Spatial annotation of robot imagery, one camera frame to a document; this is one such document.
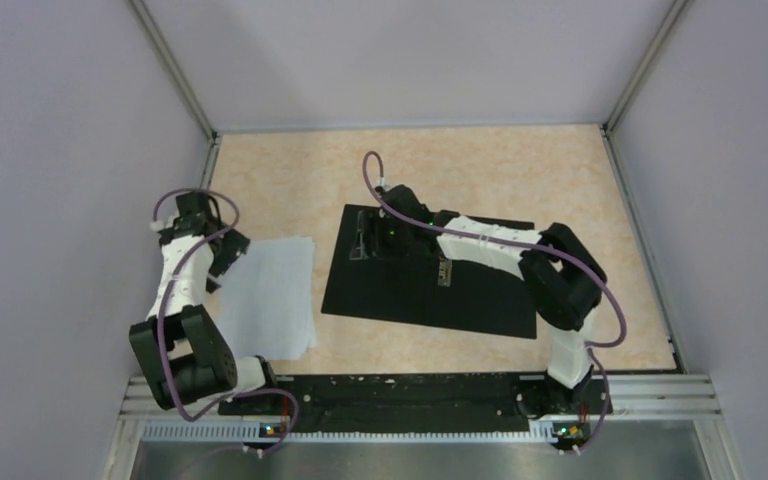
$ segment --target black mat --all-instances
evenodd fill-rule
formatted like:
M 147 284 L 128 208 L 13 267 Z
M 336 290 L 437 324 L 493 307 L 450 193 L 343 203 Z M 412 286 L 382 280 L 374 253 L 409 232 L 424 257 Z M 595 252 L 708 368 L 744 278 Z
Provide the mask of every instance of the black mat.
M 437 285 L 435 258 L 350 260 L 358 213 L 346 205 L 322 301 L 322 313 L 536 338 L 534 305 L 522 280 L 477 263 L 454 261 L 451 284 Z M 510 228 L 533 223 L 471 217 Z

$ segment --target metal plate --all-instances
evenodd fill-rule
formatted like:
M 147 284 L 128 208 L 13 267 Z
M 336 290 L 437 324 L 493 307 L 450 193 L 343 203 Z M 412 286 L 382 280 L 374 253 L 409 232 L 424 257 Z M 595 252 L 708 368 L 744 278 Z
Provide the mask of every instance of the metal plate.
M 473 480 L 587 478 L 707 480 L 693 422 L 612 423 L 581 457 L 523 444 L 288 444 L 258 460 L 225 452 L 178 477 L 181 468 L 222 444 L 143 443 L 131 478 Z

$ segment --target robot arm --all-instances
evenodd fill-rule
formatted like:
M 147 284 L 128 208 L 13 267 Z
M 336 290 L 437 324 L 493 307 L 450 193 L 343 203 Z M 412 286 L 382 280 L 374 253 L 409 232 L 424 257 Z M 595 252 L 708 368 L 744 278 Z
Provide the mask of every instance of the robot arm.
M 373 234 L 356 245 L 353 258 L 442 255 L 450 260 L 468 260 L 514 275 L 523 280 L 537 313 L 549 324 L 552 336 L 549 376 L 571 390 L 588 377 L 592 366 L 586 342 L 596 317 L 596 306 L 602 297 L 599 287 L 583 271 L 566 261 L 543 252 L 485 240 L 493 237 L 552 247 L 578 258 L 605 281 L 605 272 L 569 227 L 554 223 L 538 232 L 488 225 L 457 212 L 432 213 L 404 185 L 376 191 L 384 202 L 403 215 L 425 224 L 472 233 L 482 240 L 409 225 L 380 209 L 377 216 L 366 220 L 373 225 L 364 230 Z M 556 269 L 553 264 L 558 261 L 561 265 Z
M 514 230 L 476 222 L 466 216 L 448 221 L 447 229 L 470 232 L 482 238 L 503 238 L 548 245 L 584 261 L 603 280 L 606 276 L 569 227 L 554 223 L 544 232 Z M 548 374 L 563 386 L 573 389 L 592 368 L 586 342 L 590 337 L 599 288 L 579 269 L 562 265 L 556 270 L 547 254 L 525 248 L 498 245 L 487 241 L 442 234 L 437 243 L 446 258 L 468 260 L 504 270 L 522 279 L 535 302 L 537 312 L 549 324 L 552 357 Z
M 160 361 L 160 349 L 169 352 L 176 342 L 189 343 L 192 353 L 171 359 L 175 388 L 186 405 L 200 398 L 234 389 L 238 377 L 247 389 L 274 384 L 269 364 L 260 357 L 238 362 L 204 308 L 207 293 L 219 288 L 212 278 L 224 274 L 249 246 L 249 239 L 229 230 L 203 244 L 190 256 L 177 276 L 173 272 L 187 251 L 205 237 L 226 228 L 210 207 L 204 192 L 175 197 L 178 215 L 166 225 L 157 225 L 163 253 L 163 273 L 154 305 L 144 322 L 132 325 L 131 348 L 137 357 L 152 396 L 164 410 L 174 407 Z M 164 318 L 164 344 L 157 338 L 157 315 L 163 293 L 174 280 Z

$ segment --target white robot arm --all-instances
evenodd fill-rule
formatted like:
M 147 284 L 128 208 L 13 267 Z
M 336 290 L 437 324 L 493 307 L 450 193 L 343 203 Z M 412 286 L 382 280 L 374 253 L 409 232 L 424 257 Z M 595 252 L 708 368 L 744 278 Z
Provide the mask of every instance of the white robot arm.
M 175 404 L 161 351 L 173 350 L 176 342 L 186 342 L 191 349 L 191 353 L 170 360 L 168 365 L 184 405 L 235 387 L 251 390 L 276 385 L 265 359 L 234 358 L 203 305 L 207 294 L 219 288 L 213 279 L 223 275 L 249 245 L 248 238 L 222 222 L 218 208 L 213 213 L 211 201 L 215 202 L 203 191 L 178 195 L 178 214 L 166 224 L 152 224 L 160 236 L 163 273 L 154 305 L 145 321 L 131 326 L 129 340 L 146 383 L 163 409 Z M 223 229 L 228 230 L 219 235 L 217 232 Z M 215 238 L 205 243 L 209 236 Z M 193 248 L 196 249 L 185 258 Z M 168 297 L 164 300 L 167 289 Z M 165 333 L 161 340 L 158 317 L 164 301 Z
M 460 232 L 474 233 L 479 235 L 482 239 L 493 237 L 532 244 L 538 244 L 541 243 L 541 240 L 544 240 L 543 235 L 536 230 L 515 230 L 499 225 L 488 225 L 463 215 L 450 220 L 445 225 L 445 228 Z M 566 240 L 571 240 L 569 235 L 572 234 L 565 226 L 554 224 L 547 232 L 550 231 L 550 235 L 560 233 L 562 236 L 567 237 Z M 567 245 L 567 247 L 572 246 L 576 249 L 583 249 L 580 243 L 577 242 L 577 239 L 574 239 L 574 236 L 572 236 L 572 240 L 574 240 L 573 243 L 575 243 L 575 245 Z M 523 280 L 528 287 L 534 287 L 534 284 L 536 283 L 537 288 L 542 286 L 544 288 L 548 287 L 548 289 L 555 290 L 555 297 L 563 296 L 564 292 L 558 292 L 558 290 L 564 289 L 564 287 L 569 287 L 569 291 L 573 294 L 582 293 L 575 292 L 574 290 L 576 290 L 576 287 L 578 287 L 578 290 L 581 290 L 581 287 L 584 285 L 574 285 L 576 283 L 575 279 L 569 278 L 570 275 L 565 275 L 563 270 L 558 272 L 550 265 L 549 268 L 551 268 L 552 271 L 547 271 L 545 269 L 546 265 L 536 265 L 537 271 L 534 271 L 535 265 L 533 262 L 539 262 L 539 257 L 543 257 L 544 254 L 533 252 L 534 258 L 531 259 L 531 262 L 528 262 L 523 255 L 528 251 L 525 248 L 509 247 L 485 240 L 476 240 L 451 234 L 439 235 L 437 237 L 437 243 L 446 258 L 452 260 L 468 260 L 503 270 Z M 574 254 L 579 257 L 582 256 L 581 251 L 577 251 Z M 528 276 L 526 277 L 523 276 L 524 270 L 528 273 Z M 591 292 L 598 292 L 595 285 L 593 285 L 593 287 L 594 288 L 590 289 Z M 549 294 L 549 292 L 546 293 L 547 296 L 533 298 L 533 300 L 538 313 L 540 313 L 541 316 L 546 314 L 547 317 L 550 317 L 544 317 L 549 324 L 549 333 L 552 336 L 552 356 L 549 361 L 548 374 L 565 387 L 572 389 L 587 377 L 587 374 L 591 369 L 586 342 L 590 337 L 590 332 L 596 317 L 597 309 L 595 308 L 595 304 L 598 303 L 599 294 L 596 293 L 595 296 L 593 293 L 586 295 L 589 297 L 588 300 L 590 301 L 590 305 L 585 304 L 585 308 L 576 309 L 573 307 L 566 312 L 561 313 L 557 311 L 557 305 L 553 305 L 553 303 L 564 302 L 564 299 L 547 298 L 552 295 Z

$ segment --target metal frame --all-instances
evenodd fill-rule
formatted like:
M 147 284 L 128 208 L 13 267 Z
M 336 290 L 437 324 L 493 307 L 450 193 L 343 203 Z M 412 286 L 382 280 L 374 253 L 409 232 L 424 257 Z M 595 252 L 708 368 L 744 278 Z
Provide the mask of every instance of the metal frame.
M 172 55 L 172 50 L 163 38 L 163 34 L 160 32 L 160 27 L 154 21 L 154 17 L 148 10 L 144 0 L 126 0 L 131 10 L 134 13 L 137 21 L 140 23 L 140 27 L 143 33 L 146 35 L 148 43 L 151 45 L 157 56 L 157 61 L 169 75 L 169 79 L 172 81 L 172 85 L 178 92 L 178 96 L 181 98 L 181 102 L 190 112 L 190 115 L 198 123 L 199 129 L 208 142 L 212 142 L 216 138 L 216 129 L 213 128 L 210 121 L 207 119 L 207 115 L 204 113 L 204 109 L 196 97 L 195 91 L 190 86 L 190 82 L 187 77 L 184 76 L 184 72 L 181 70 L 180 65 L 175 60 L 175 56 Z
M 612 134 L 614 131 L 616 131 L 620 122 L 622 122 L 622 119 L 625 116 L 625 112 L 628 111 L 628 107 L 634 101 L 634 98 L 637 96 L 637 92 L 640 91 L 640 87 L 643 85 L 643 82 L 646 81 L 646 78 L 649 76 L 652 68 L 658 62 L 658 57 L 664 50 L 664 46 L 672 36 L 673 32 L 675 32 L 675 28 L 681 20 L 682 15 L 687 11 L 687 9 L 690 7 L 690 4 L 692 3 L 693 0 L 673 1 L 669 11 L 667 11 L 666 17 L 664 17 L 664 20 L 661 22 L 661 26 L 658 27 L 658 31 L 655 32 L 655 36 L 652 37 L 652 41 L 649 42 L 649 47 L 643 54 L 643 58 L 640 60 L 640 63 L 638 63 L 637 68 L 634 70 L 634 74 L 632 74 L 631 78 L 623 89 L 622 94 L 620 94 L 620 99 L 617 101 L 617 104 L 611 111 L 610 116 L 608 116 L 608 120 L 605 122 L 604 130 L 609 134 Z
M 221 146 L 221 134 L 217 133 L 209 122 L 195 92 L 175 60 L 144 0 L 126 1 L 138 19 L 158 61 L 169 75 L 181 101 L 198 123 L 208 142 L 208 151 L 199 183 L 200 187 L 207 188 L 213 178 Z M 673 2 L 639 66 L 623 90 L 619 101 L 605 124 L 601 126 L 605 149 L 617 180 L 617 186 L 628 212 L 641 256 L 646 262 L 647 275 L 655 293 L 668 338 L 673 344 L 676 362 L 680 368 L 682 366 L 681 342 L 669 321 L 670 312 L 673 310 L 669 306 L 667 297 L 662 293 L 662 281 L 651 254 L 649 240 L 640 222 L 634 195 L 616 149 L 614 133 L 640 87 L 657 63 L 665 43 L 691 3 L 692 0 L 675 0 Z M 713 480 L 742 480 L 744 478 L 736 451 L 726 431 L 716 394 L 707 375 L 612 374 L 610 380 L 615 413 L 607 417 L 608 421 L 692 420 L 711 478 Z M 197 402 L 191 408 L 200 408 L 202 405 L 203 402 Z M 215 412 L 211 412 L 207 416 L 213 420 L 221 418 Z M 139 443 L 146 425 L 157 421 L 168 422 L 169 419 L 176 417 L 174 412 L 165 412 L 157 407 L 145 385 L 144 378 L 132 378 L 120 408 L 119 419 L 102 478 L 104 480 L 129 479 L 137 461 Z M 573 419 L 565 416 L 553 416 L 547 417 L 547 420 L 569 421 Z M 359 438 L 353 439 L 350 436 L 341 438 L 341 441 L 353 440 L 359 440 Z

